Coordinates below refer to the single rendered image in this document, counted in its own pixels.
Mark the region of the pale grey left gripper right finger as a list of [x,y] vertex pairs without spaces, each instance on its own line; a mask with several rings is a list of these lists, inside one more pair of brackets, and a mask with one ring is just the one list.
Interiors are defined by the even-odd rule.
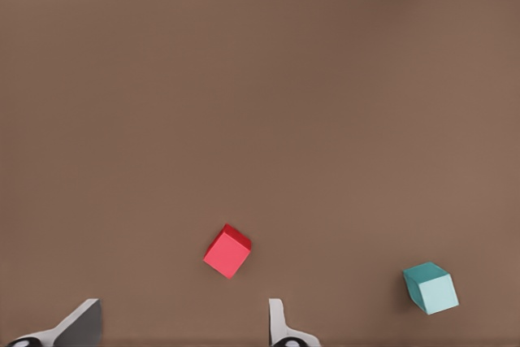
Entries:
[[269,322],[270,347],[321,347],[316,336],[287,325],[284,304],[279,298],[269,299]]

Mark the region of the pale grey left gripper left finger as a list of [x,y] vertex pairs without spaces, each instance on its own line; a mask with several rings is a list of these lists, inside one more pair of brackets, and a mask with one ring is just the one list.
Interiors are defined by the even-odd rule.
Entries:
[[102,302],[89,298],[57,326],[20,336],[5,347],[98,347],[102,339]]

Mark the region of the red cube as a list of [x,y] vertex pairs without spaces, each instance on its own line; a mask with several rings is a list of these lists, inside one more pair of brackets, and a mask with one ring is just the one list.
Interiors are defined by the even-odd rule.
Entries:
[[252,241],[226,223],[215,239],[210,243],[203,261],[224,277],[231,279],[252,249]]

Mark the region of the teal cube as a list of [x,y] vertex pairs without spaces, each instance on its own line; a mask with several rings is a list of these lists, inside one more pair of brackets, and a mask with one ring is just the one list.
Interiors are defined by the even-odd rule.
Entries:
[[424,313],[431,315],[459,306],[452,276],[433,262],[425,262],[403,270],[411,300]]

